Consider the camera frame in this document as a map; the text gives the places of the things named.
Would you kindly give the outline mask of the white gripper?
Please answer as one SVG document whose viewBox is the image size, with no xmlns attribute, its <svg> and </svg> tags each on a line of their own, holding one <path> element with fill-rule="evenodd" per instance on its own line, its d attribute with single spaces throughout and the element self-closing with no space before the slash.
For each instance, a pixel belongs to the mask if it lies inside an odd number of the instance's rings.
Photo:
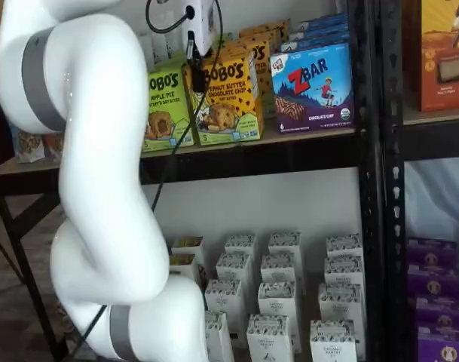
<svg viewBox="0 0 459 362">
<path fill-rule="evenodd" d="M 182 23 L 182 40 L 191 68 L 192 89 L 197 93 L 206 90 L 203 57 L 210 52 L 217 34 L 215 4 L 210 0 L 182 1 L 182 9 L 188 15 Z"/>
</svg>

